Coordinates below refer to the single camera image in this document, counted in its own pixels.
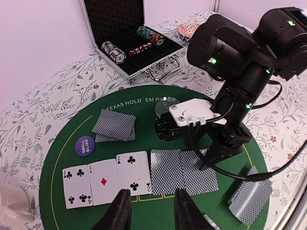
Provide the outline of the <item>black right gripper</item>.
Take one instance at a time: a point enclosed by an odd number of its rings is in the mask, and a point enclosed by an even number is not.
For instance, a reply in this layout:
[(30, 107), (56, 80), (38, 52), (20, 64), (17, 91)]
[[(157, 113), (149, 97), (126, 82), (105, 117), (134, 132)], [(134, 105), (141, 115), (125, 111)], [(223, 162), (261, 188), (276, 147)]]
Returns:
[(242, 145), (252, 139), (250, 130), (242, 123), (238, 126), (231, 123), (225, 125), (207, 123), (203, 126), (192, 127), (191, 138), (187, 137), (186, 143), (189, 146), (192, 143), (197, 144), (206, 134), (212, 140), (212, 144), (204, 154), (205, 160), (201, 162), (199, 167), (201, 171), (205, 171), (210, 165), (240, 154), (243, 151)]

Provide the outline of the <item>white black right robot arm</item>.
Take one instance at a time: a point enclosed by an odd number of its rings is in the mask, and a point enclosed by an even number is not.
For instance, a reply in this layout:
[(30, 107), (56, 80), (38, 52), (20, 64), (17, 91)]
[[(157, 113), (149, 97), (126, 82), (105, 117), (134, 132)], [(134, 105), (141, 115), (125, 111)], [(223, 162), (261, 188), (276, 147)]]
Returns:
[(206, 71), (223, 86), (211, 110), (226, 124), (209, 123), (196, 135), (208, 134), (205, 154), (213, 166), (242, 152), (252, 135), (242, 121), (269, 83), (271, 76), (290, 80), (307, 68), (307, 15), (296, 7), (267, 11), (254, 32), (214, 14), (193, 34), (188, 63)]

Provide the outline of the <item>dealt blue card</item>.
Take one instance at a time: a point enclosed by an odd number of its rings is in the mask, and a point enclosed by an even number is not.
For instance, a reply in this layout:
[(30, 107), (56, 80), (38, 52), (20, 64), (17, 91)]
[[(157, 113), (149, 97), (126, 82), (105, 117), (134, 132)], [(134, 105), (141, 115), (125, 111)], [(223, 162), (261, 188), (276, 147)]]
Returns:
[(229, 209), (243, 224), (250, 226), (269, 201), (272, 182), (269, 179), (260, 182), (241, 182), (231, 196)]
[(190, 196), (219, 190), (215, 171), (212, 168), (200, 170), (202, 161), (194, 151), (183, 151), (181, 157), (184, 188)]

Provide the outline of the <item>blue playing card deck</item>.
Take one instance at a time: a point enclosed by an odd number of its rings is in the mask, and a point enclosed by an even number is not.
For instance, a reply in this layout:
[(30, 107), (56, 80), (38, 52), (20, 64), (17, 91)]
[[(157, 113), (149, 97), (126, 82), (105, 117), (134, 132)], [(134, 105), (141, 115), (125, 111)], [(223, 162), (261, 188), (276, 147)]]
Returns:
[(134, 115), (103, 109), (92, 129), (95, 142), (135, 140), (135, 122)]

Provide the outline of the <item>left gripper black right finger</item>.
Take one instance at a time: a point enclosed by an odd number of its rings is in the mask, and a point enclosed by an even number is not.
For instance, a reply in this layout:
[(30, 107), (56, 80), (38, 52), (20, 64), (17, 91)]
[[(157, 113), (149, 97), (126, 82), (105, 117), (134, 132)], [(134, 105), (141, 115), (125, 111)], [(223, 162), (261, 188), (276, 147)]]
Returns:
[(214, 230), (185, 189), (176, 189), (174, 197), (176, 230)]

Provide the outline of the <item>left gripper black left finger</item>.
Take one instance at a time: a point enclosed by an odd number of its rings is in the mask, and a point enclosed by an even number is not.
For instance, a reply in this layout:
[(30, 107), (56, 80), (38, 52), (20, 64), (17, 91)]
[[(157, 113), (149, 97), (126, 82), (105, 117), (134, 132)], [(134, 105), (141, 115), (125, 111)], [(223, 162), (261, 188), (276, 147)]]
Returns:
[(107, 211), (94, 224), (92, 230), (130, 230), (131, 229), (131, 195), (129, 189), (121, 189)]

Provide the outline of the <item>purple small blind button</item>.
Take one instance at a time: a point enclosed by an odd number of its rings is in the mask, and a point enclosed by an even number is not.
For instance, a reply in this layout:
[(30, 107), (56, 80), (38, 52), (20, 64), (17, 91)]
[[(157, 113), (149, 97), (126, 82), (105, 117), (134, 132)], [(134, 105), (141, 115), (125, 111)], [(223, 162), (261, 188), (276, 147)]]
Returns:
[(77, 155), (82, 157), (88, 156), (94, 151), (94, 139), (90, 136), (82, 136), (76, 141), (74, 148)]

